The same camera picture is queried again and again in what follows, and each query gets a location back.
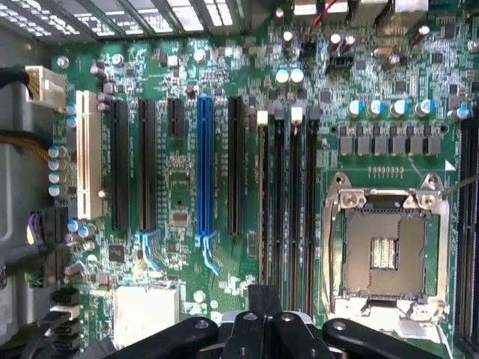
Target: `pci slot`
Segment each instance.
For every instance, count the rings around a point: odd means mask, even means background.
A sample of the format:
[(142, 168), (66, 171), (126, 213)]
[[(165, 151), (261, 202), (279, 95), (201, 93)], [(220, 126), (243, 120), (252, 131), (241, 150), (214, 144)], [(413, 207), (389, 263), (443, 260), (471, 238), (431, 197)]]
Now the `pci slot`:
[(97, 95), (76, 92), (76, 195), (78, 218), (94, 219), (103, 214), (98, 191), (102, 187), (102, 121)]
[(290, 183), (289, 183), (289, 307), (298, 310), (298, 246), (300, 241), (300, 213), (301, 213), (301, 129), (291, 127), (290, 131)]
[(284, 226), (284, 110), (275, 110), (273, 154), (272, 275), (282, 301), (283, 293), (283, 226)]
[(216, 275), (213, 264), (214, 210), (214, 117), (213, 101), (198, 97), (196, 135), (196, 221), (195, 247), (201, 248), (204, 264)]
[(313, 315), (314, 287), (314, 230), (316, 203), (316, 145), (319, 127), (320, 110), (313, 107), (309, 111), (306, 127), (306, 159), (305, 159), (305, 261), (304, 261), (304, 307), (309, 316)]
[(112, 101), (110, 129), (110, 162), (112, 171), (112, 229), (129, 228), (129, 136), (128, 105), (119, 99)]
[(138, 215), (140, 232), (156, 230), (156, 106), (151, 99), (138, 102)]
[(245, 182), (245, 122), (241, 96), (228, 99), (228, 232), (241, 236)]

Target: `green circuit board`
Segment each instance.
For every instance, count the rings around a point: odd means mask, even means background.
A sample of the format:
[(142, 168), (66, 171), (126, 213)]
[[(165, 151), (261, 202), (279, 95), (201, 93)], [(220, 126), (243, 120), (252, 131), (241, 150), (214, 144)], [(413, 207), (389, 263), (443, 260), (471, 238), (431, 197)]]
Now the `green circuit board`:
[[(97, 92), (97, 80), (90, 75), (92, 64), (101, 60), (106, 66), (110, 81), (114, 82), (115, 98), (122, 99), (129, 107), (129, 229), (126, 232), (112, 230), (111, 202), (103, 201), (103, 217), (92, 221), (97, 228), (94, 248), (89, 251), (72, 251), (72, 260), (81, 260), (85, 265), (85, 275), (76, 284), (82, 293), (82, 346), (88, 345), (90, 338), (114, 336), (114, 293), (121, 286), (164, 286), (177, 288), (180, 292), (180, 319), (189, 316), (207, 316), (220, 322), (227, 311), (246, 309), (247, 286), (251, 283), (275, 283), (275, 219), (274, 211), (278, 202), (275, 186), (275, 124), (271, 121), (265, 131), (258, 127), (256, 114), (267, 110), (271, 105), (281, 103), (287, 114), (284, 127), (284, 167), (282, 191), (282, 227), (284, 244), (277, 258), (281, 258), (281, 296), (285, 309), (306, 311), (310, 305), (310, 315), (318, 326), (327, 320), (327, 309), (322, 300), (323, 285), (323, 233), (324, 202), (337, 173), (345, 174), (353, 187), (363, 188), (419, 188), (428, 174), (436, 174), (444, 187), (458, 180), (460, 167), (460, 137), (457, 124), (448, 118), (451, 101), (459, 105), (470, 105), (471, 83), (475, 79), (474, 58), (467, 49), (467, 40), (477, 32), (477, 23), (466, 21), (456, 15), (428, 15), (430, 34), (422, 43), (410, 49), (408, 37), (378, 37), (374, 31), (365, 28), (345, 28), (324, 26), (317, 38), (317, 53), (314, 57), (299, 60), (300, 41), (295, 39), (291, 55), (285, 55), (281, 44), (283, 32), (291, 30), (301, 34), (304, 29), (277, 27), (265, 24), (255, 36), (151, 40), (138, 42), (113, 42), (62, 46), (55, 49), (52, 69), (64, 74), (68, 80), (68, 99), (75, 101), (76, 90)], [(326, 75), (328, 39), (333, 33), (351, 35), (356, 39), (353, 50), (354, 66), (341, 73)], [(394, 48), (401, 54), (403, 63), (392, 71), (381, 68), (384, 61), (372, 56), (374, 49)], [(206, 58), (198, 63), (193, 54), (202, 49)], [(122, 64), (112, 64), (114, 56), (123, 57)], [(162, 54), (177, 56), (178, 66), (162, 66)], [(58, 66), (57, 59), (67, 56), (70, 65), (67, 69)], [(302, 89), (293, 85), (280, 86), (276, 82), (279, 70), (302, 69), (304, 80)], [(195, 247), (196, 204), (198, 188), (195, 181), (197, 165), (197, 100), (185, 93), (186, 88), (194, 88), (196, 96), (209, 96), (214, 106), (214, 230), (212, 239), (213, 263), (219, 269), (215, 274), (205, 265), (204, 255)], [(245, 146), (244, 146), (244, 220), (242, 235), (228, 234), (228, 97), (242, 96), (245, 102)], [(185, 104), (185, 136), (181, 139), (168, 136), (166, 101), (168, 98), (181, 98)], [(144, 248), (138, 242), (138, 100), (151, 99), (156, 103), (158, 168), (158, 231), (150, 243), (150, 257), (145, 261)], [(372, 100), (380, 99), (386, 110), (375, 120), (363, 111), (352, 119), (348, 105), (359, 100), (366, 106)], [(389, 106), (399, 99), (411, 104), (409, 111), (400, 119), (392, 117)], [(423, 99), (431, 99), (435, 111), (425, 118), (415, 115), (413, 107)], [(306, 298), (304, 255), (306, 244), (305, 211), (306, 197), (311, 188), (306, 186), (306, 125), (298, 127), (301, 136), (299, 146), (298, 188), (290, 186), (293, 180), (293, 163), (290, 160), (290, 139), (293, 125), (289, 113), (293, 106), (321, 110), (315, 148), (314, 176), (314, 268), (313, 284), (309, 298)], [(398, 135), (425, 138), (435, 136), (440, 139), (440, 151), (427, 156), (425, 149), (408, 156), (384, 153), (375, 156), (357, 154), (357, 131), (362, 136), (372, 138), (377, 134), (388, 137), (394, 127)], [(110, 116), (102, 118), (102, 176), (103, 186), (111, 183), (110, 164)], [(353, 146), (348, 152), (348, 140)], [(67, 141), (65, 118), (55, 118), (56, 144)], [(290, 202), (299, 196), (299, 243), (296, 261), (290, 258)], [(457, 228), (458, 193), (448, 197), (451, 209), (448, 233), (447, 259), (447, 302), (449, 314), (445, 316), (442, 329), (450, 343), (454, 332), (454, 286), (455, 252)], [(185, 213), (183, 224), (174, 223), (175, 212)], [(345, 216), (340, 214), (332, 229), (335, 256), (332, 264), (334, 291), (342, 290), (341, 278), (343, 263), (337, 260), (343, 250)], [(431, 215), (425, 222), (427, 241), (425, 242), (424, 291), (436, 295), (439, 260), (439, 218)], [(297, 279), (296, 288), (291, 285), (293, 276)], [(446, 357), (445, 346), (430, 341), (413, 341), (436, 354)]]

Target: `cable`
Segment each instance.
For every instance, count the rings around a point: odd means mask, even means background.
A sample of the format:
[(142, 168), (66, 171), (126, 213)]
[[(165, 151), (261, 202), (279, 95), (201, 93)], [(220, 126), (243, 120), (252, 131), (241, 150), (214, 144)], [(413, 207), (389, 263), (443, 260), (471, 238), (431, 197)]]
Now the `cable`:
[(67, 322), (70, 313), (52, 310), (48, 312), (38, 324), (37, 333), (28, 341), (23, 349), (20, 359), (33, 359), (37, 351), (43, 347), (43, 341), (48, 331), (53, 331), (59, 325)]
[(316, 18), (314, 19), (313, 21), (313, 25), (311, 26), (311, 33), (314, 32), (314, 30), (316, 30), (316, 27), (317, 25), (320, 23), (321, 21), (321, 18), (324, 17), (327, 13), (328, 13), (328, 10), (329, 8), (334, 5), (336, 2), (336, 0), (330, 0), (330, 2), (324, 7), (324, 10), (322, 13), (320, 13), (318, 16), (316, 16)]

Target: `black pcie slot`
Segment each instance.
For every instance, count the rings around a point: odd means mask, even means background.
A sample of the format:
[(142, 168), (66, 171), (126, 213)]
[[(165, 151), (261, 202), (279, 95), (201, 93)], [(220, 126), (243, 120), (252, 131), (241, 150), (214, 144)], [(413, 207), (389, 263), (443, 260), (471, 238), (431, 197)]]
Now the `black pcie slot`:
[(119, 99), (112, 101), (111, 114), (112, 229), (125, 231), (129, 227), (128, 105)]
[(156, 230), (156, 106), (151, 99), (138, 102), (138, 226)]
[(245, 123), (241, 96), (228, 98), (228, 232), (242, 234)]
[[(479, 122), (478, 108), (474, 117), (461, 123), (460, 179), (478, 173)], [(457, 238), (457, 287), (455, 340), (464, 352), (479, 350), (479, 208), (478, 183), (460, 189)]]
[(319, 120), (319, 109), (310, 110), (306, 127), (306, 159), (305, 159), (305, 304), (303, 310), (309, 316), (313, 315), (313, 286), (314, 286), (314, 228), (315, 228), (315, 201), (316, 201), (316, 145)]
[(289, 253), (289, 305), (290, 310), (298, 310), (298, 245), (301, 212), (301, 129), (291, 128), (290, 131), (290, 253)]
[(275, 118), (273, 155), (272, 268), (273, 284), (280, 300), (283, 292), (283, 223), (284, 223), (284, 120)]

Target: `motherboard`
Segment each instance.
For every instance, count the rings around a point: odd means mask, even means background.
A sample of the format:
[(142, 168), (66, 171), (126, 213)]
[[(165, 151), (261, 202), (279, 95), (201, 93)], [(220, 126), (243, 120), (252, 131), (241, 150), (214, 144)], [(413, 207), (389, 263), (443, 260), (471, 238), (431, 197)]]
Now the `motherboard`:
[(254, 36), (55, 48), (50, 194), (69, 210), (82, 348), (270, 283), (321, 326), (353, 318), (444, 358), (457, 321), (460, 124), (478, 21), (407, 34), (280, 11)]

